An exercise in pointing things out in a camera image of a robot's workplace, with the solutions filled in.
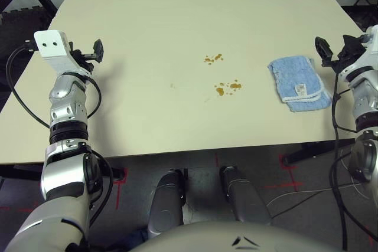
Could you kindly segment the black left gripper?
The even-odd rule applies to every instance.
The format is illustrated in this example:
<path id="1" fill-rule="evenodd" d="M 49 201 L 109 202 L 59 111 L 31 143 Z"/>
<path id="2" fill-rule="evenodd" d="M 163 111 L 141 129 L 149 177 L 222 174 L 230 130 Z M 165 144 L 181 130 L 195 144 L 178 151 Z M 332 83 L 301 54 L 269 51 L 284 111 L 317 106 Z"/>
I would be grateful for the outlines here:
<path id="1" fill-rule="evenodd" d="M 72 57 L 75 62 L 85 69 L 88 72 L 92 72 L 94 69 L 94 65 L 89 63 L 88 60 L 95 60 L 97 62 L 101 62 L 103 59 L 104 48 L 101 39 L 97 39 L 93 44 L 93 51 L 92 54 L 82 54 L 80 50 L 72 51 Z"/>

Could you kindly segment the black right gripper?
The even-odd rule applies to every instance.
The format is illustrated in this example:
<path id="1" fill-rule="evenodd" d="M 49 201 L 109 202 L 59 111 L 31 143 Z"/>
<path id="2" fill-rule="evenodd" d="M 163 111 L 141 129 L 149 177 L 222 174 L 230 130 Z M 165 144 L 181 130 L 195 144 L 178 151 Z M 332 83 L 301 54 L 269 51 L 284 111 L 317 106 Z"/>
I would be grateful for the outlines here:
<path id="1" fill-rule="evenodd" d="M 344 47 L 337 56 L 338 60 L 332 60 L 333 52 L 325 39 L 316 37 L 315 48 L 322 59 L 323 67 L 331 67 L 334 72 L 341 72 L 343 69 L 355 63 L 365 52 L 366 48 L 363 46 L 365 39 L 365 35 L 359 37 L 343 35 Z"/>

